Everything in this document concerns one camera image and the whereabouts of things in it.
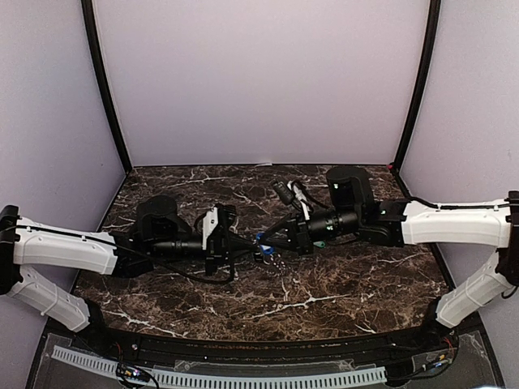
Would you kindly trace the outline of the blue key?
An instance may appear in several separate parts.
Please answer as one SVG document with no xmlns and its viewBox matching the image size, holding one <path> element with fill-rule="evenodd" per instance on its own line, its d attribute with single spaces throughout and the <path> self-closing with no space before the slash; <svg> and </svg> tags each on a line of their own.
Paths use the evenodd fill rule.
<svg viewBox="0 0 519 389">
<path fill-rule="evenodd" d="M 262 232 L 260 233 L 257 233 L 256 236 L 255 236 L 255 239 L 258 243 L 258 246 L 259 246 L 259 251 L 260 253 L 263 255 L 263 256 L 269 256 L 269 255 L 272 255 L 276 252 L 275 248 L 272 247 L 272 246 L 266 246 L 266 245 L 263 245 L 260 243 L 260 239 L 261 237 L 263 236 L 264 234 Z"/>
</svg>

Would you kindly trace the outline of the black disc with keyrings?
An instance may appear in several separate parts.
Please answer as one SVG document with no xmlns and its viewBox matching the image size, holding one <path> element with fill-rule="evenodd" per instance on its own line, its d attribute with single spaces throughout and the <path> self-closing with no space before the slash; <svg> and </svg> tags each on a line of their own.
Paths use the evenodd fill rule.
<svg viewBox="0 0 519 389">
<path fill-rule="evenodd" d="M 264 276 L 283 277 L 292 272 L 290 266 L 279 254 L 263 254 L 257 252 L 253 254 L 254 267 Z"/>
</svg>

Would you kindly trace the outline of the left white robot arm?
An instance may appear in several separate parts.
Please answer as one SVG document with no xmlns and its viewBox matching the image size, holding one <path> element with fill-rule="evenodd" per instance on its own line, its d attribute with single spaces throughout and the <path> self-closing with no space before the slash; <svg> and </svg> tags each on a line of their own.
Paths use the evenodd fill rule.
<svg viewBox="0 0 519 389">
<path fill-rule="evenodd" d="M 130 230 L 81 232 L 37 223 L 18 207 L 1 210 L 1 293 L 18 299 L 82 338 L 97 353 L 114 347 L 114 334 L 102 326 L 97 304 L 74 297 L 36 271 L 35 265 L 69 267 L 122 279 L 141 276 L 155 266 L 197 259 L 205 281 L 219 267 L 234 268 L 235 259 L 260 254 L 256 243 L 231 232 L 236 209 L 217 204 L 199 217 L 200 230 L 178 214 L 174 198 L 157 195 L 140 203 Z"/>
</svg>

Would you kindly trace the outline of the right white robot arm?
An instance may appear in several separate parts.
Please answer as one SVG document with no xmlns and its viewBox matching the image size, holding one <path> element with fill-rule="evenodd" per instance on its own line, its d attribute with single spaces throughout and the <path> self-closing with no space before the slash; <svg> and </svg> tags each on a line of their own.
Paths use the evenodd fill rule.
<svg viewBox="0 0 519 389">
<path fill-rule="evenodd" d="M 377 201 L 365 169 L 336 166 L 326 173 L 331 207 L 312 211 L 297 183 L 274 182 L 280 200 L 297 212 L 279 220 L 258 239 L 262 246 L 310 254 L 316 242 L 353 234 L 377 246 L 463 243 L 494 247 L 490 258 L 453 291 L 434 300 L 414 334 L 414 345 L 430 352 L 445 332 L 495 297 L 518 289 L 518 193 L 483 203 L 430 203 L 418 197 Z"/>
</svg>

